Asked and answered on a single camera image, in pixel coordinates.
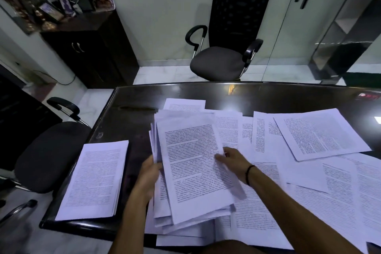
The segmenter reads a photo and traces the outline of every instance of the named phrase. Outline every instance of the person's right hand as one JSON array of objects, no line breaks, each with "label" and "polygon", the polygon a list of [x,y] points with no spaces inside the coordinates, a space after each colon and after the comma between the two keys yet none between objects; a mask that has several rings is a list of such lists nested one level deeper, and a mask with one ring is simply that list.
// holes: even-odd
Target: person's right hand
[{"label": "person's right hand", "polygon": [[227,168],[232,171],[241,182],[246,184],[246,171],[247,168],[251,166],[248,160],[237,150],[233,148],[224,147],[224,152],[226,157],[216,154],[215,158],[217,161],[225,164]]}]

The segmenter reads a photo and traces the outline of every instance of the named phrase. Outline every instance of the green mat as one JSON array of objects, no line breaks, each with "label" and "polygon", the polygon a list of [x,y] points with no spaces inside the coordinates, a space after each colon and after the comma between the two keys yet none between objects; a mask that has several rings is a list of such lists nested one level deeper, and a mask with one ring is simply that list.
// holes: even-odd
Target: green mat
[{"label": "green mat", "polygon": [[347,86],[381,88],[381,74],[379,73],[345,73],[343,79]]}]

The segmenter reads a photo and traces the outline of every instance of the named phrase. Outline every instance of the black wire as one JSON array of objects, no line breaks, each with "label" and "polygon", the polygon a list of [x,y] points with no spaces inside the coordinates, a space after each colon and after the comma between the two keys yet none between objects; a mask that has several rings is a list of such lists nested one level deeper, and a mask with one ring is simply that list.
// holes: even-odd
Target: black wire
[{"label": "black wire", "polygon": [[69,84],[72,84],[72,83],[74,82],[75,78],[77,77],[77,75],[75,75],[74,78],[73,78],[73,80],[72,80],[71,82],[69,82],[68,84],[62,84],[62,83],[60,83],[58,80],[56,80],[54,77],[50,76],[50,75],[47,74],[47,73],[44,73],[44,72],[42,72],[42,71],[40,71],[40,70],[36,70],[36,69],[34,69],[33,71],[38,71],[39,73],[42,73],[42,74],[44,74],[44,75],[50,77],[51,79],[54,79],[57,83],[59,83],[59,84],[62,85],[62,86],[68,86]]}]

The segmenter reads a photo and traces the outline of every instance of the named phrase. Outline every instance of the mesh backrest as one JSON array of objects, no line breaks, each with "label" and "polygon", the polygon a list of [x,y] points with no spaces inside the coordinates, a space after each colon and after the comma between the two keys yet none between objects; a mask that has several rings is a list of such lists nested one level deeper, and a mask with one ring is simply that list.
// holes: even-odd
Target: mesh backrest
[{"label": "mesh backrest", "polygon": [[257,37],[269,0],[213,0],[209,45],[245,52]]}]

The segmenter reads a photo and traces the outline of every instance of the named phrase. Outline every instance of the glossy tabletop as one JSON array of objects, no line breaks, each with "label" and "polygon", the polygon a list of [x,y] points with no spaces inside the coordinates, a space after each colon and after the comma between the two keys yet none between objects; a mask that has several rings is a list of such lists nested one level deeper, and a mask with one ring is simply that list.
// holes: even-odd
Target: glossy tabletop
[{"label": "glossy tabletop", "polygon": [[[358,95],[364,92],[373,92],[374,98],[357,99]],[[205,108],[207,109],[234,110],[242,112],[244,116],[253,116],[253,111],[300,113],[338,108],[373,150],[366,154],[381,158],[381,124],[378,124],[374,118],[381,117],[381,98],[377,99],[377,96],[376,90],[287,83],[205,82],[148,84],[117,88],[108,100],[88,139],[89,143],[130,140],[117,214],[111,218],[54,221],[70,181],[69,175],[55,194],[40,227],[110,241],[115,238],[124,205],[135,183],[141,163],[151,154],[148,136],[150,123],[154,121],[154,113],[163,108],[166,98],[206,100]],[[155,235],[145,235],[145,247],[155,247],[155,242]],[[194,251],[192,247],[163,249],[183,253]],[[273,252],[269,248],[260,247],[260,249]]]}]

